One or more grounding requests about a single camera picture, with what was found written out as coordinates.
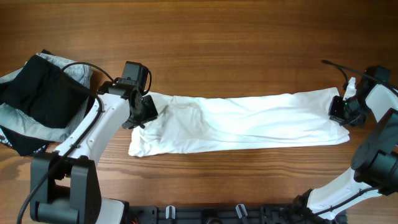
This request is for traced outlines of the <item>white t-shirt with black print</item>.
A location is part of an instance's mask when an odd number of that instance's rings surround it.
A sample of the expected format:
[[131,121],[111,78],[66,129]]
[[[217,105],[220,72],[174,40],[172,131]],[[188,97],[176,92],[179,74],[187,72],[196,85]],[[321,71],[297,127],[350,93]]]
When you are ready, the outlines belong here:
[[239,149],[337,145],[349,131],[332,121],[336,88],[242,98],[150,93],[159,116],[132,132],[128,154],[191,154]]

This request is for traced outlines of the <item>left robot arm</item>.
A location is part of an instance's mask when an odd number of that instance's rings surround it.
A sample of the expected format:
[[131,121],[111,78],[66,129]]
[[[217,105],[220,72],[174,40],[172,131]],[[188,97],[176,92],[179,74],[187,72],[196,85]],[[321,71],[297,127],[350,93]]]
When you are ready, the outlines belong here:
[[129,223],[129,203],[101,195],[97,165],[119,128],[144,128],[157,118],[138,86],[105,82],[89,113],[53,152],[33,158],[24,202],[41,223]]

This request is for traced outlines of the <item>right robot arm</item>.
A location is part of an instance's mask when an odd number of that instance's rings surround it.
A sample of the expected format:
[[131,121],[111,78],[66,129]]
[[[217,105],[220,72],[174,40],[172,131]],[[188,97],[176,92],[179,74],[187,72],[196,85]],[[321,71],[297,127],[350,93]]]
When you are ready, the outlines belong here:
[[347,171],[309,192],[306,214],[297,223],[316,218],[331,221],[363,200],[397,192],[397,88],[378,84],[365,103],[377,126],[357,148]]

